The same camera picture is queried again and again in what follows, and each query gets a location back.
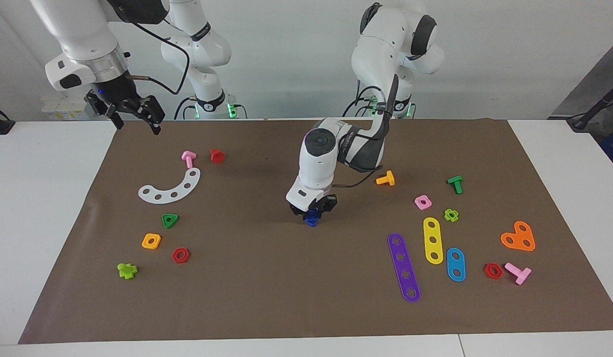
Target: green triangular nut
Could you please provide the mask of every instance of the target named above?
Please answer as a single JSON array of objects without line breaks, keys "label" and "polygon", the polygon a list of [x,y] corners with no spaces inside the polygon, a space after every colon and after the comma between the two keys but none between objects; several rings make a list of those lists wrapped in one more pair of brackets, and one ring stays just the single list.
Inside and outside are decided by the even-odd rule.
[{"label": "green triangular nut", "polygon": [[165,215],[161,216],[161,222],[166,229],[172,228],[172,226],[175,225],[177,221],[179,221],[179,215],[166,213]]}]

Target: pink bolt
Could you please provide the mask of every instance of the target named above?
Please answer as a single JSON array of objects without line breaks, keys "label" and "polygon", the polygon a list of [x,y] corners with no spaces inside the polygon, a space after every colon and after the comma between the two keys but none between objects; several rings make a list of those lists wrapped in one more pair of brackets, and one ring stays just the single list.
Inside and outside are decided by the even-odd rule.
[{"label": "pink bolt", "polygon": [[531,274],[531,269],[529,268],[525,268],[525,270],[520,270],[518,269],[515,265],[511,264],[511,263],[507,263],[505,265],[505,268],[511,273],[514,274],[516,276],[516,283],[518,285],[522,285],[522,283],[525,281],[525,279],[527,278],[527,276],[529,276],[529,274]]},{"label": "pink bolt", "polygon": [[185,164],[187,165],[188,169],[191,169],[193,166],[191,164],[191,161],[193,159],[196,158],[196,154],[191,152],[191,151],[184,151],[184,154],[181,155],[181,160],[185,161]]}]

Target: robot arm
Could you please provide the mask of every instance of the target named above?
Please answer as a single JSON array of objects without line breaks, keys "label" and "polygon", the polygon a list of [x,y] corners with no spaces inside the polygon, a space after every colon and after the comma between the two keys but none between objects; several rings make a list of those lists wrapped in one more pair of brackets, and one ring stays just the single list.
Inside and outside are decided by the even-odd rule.
[{"label": "robot arm", "polygon": [[[126,22],[159,23],[167,12],[161,0],[109,0]],[[95,113],[106,115],[117,129],[123,121],[118,112],[130,113],[161,131],[165,113],[153,95],[141,97],[128,71],[126,57],[108,28],[97,0],[31,0],[44,25],[60,43],[62,54],[46,64],[49,82],[56,90],[91,84],[86,100]]]},{"label": "robot arm", "polygon": [[390,118],[403,113],[412,94],[410,70],[433,73],[443,63],[434,44],[436,22],[419,9],[368,7],[351,63],[364,91],[377,97],[377,115],[369,129],[342,120],[318,122],[302,141],[300,171],[286,199],[296,215],[320,218],[337,203],[330,194],[336,161],[358,172],[379,169]]},{"label": "robot arm", "polygon": [[[203,118],[229,118],[229,94],[223,90],[218,75],[210,67],[225,65],[232,58],[232,48],[211,28],[197,0],[170,0],[173,27],[186,35],[170,41],[184,49],[190,60],[187,78],[194,88],[196,108]],[[161,44],[161,55],[171,65],[184,71],[185,56],[167,44]]]}]

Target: red hexagonal nut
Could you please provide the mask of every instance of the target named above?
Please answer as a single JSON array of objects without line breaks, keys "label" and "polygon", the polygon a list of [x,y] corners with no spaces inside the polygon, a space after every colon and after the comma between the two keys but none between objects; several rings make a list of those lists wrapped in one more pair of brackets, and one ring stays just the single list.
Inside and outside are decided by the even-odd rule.
[{"label": "red hexagonal nut", "polygon": [[177,264],[187,262],[187,260],[189,259],[189,250],[188,250],[188,248],[181,247],[181,248],[175,249],[175,252],[172,253],[172,259]]},{"label": "red hexagonal nut", "polygon": [[500,279],[503,276],[503,269],[496,263],[487,263],[485,264],[485,275],[491,279]]},{"label": "red hexagonal nut", "polygon": [[209,151],[209,159],[215,164],[220,164],[225,161],[225,154],[218,149],[211,149]]}]

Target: white table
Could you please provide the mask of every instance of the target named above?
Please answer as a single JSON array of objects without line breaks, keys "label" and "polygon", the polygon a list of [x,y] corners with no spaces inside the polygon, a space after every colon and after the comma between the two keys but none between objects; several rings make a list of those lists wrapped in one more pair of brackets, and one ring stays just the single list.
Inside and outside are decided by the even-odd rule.
[{"label": "white table", "polygon": [[[564,122],[510,124],[613,299],[612,163]],[[613,356],[613,331],[17,346],[114,132],[19,122],[0,136],[0,356]]]}]

